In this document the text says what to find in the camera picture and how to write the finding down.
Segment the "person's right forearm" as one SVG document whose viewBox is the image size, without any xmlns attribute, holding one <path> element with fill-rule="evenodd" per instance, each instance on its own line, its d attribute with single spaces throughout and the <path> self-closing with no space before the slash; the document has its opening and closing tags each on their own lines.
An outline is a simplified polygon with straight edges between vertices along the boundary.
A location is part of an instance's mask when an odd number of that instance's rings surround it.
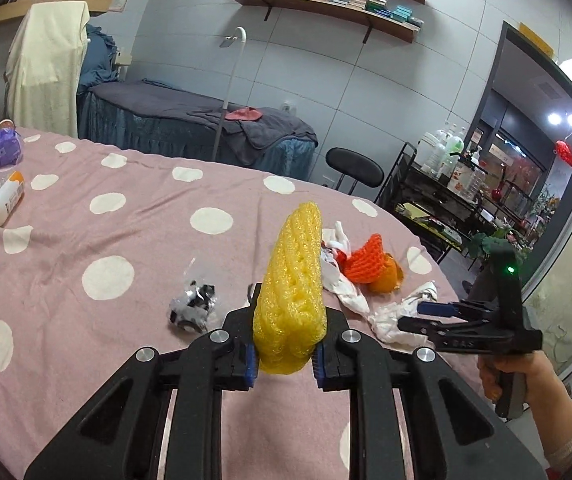
<svg viewBox="0 0 572 480">
<path fill-rule="evenodd" d="M 549 469 L 564 474 L 572 466 L 572 399 L 562 393 L 530 395 L 530 408 Z"/>
</svg>

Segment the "person's right hand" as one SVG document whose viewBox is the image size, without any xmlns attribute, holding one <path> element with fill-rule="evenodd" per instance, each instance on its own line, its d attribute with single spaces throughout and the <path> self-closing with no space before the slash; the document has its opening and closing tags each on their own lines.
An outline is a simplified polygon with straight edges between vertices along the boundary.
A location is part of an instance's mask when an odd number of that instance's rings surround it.
<svg viewBox="0 0 572 480">
<path fill-rule="evenodd" d="M 546 415 L 572 413 L 572 399 L 566 386 L 543 351 L 523 356 L 479 356 L 478 368 L 485 395 L 497 402 L 502 395 L 499 374 L 523 374 L 526 402 L 534 413 Z"/>
</svg>

